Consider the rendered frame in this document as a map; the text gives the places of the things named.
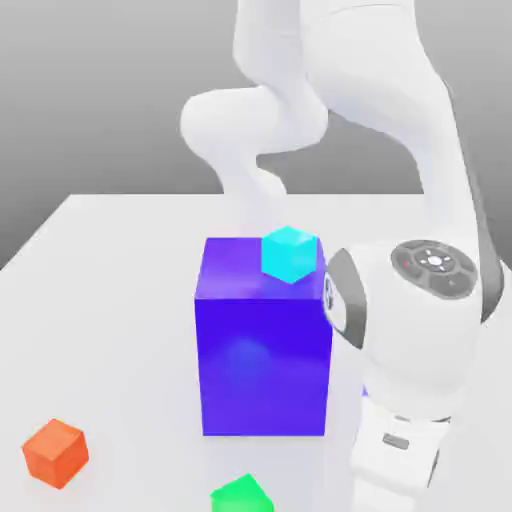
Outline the small orange cube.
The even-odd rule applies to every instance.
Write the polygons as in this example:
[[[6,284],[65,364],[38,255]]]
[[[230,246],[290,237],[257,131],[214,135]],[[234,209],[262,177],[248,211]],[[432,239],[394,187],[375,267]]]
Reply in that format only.
[[[29,474],[62,489],[89,461],[84,432],[51,419],[23,445]]]

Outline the small green cube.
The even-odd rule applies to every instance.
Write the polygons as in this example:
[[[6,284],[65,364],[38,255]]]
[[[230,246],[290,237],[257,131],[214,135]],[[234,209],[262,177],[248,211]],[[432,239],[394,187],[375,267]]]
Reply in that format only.
[[[271,499],[251,474],[245,474],[211,495],[212,512],[275,512]]]

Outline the large blue box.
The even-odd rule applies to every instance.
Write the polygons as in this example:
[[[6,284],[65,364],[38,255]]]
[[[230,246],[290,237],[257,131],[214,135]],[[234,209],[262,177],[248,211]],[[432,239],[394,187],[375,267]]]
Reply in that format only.
[[[209,238],[194,296],[206,436],[321,436],[332,328],[326,264],[288,284],[261,271],[258,238]]]

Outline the small cyan cube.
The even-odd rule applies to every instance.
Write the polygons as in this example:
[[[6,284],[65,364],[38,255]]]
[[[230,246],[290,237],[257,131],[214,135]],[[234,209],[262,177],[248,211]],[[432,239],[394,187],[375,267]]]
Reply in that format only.
[[[264,274],[294,284],[316,271],[318,237],[284,226],[261,240],[261,270]]]

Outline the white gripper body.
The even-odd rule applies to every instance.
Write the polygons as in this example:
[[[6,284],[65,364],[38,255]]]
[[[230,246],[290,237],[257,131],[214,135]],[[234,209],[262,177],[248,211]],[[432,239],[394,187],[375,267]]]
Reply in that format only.
[[[354,475],[353,512],[416,512],[426,486],[404,487],[367,475]]]

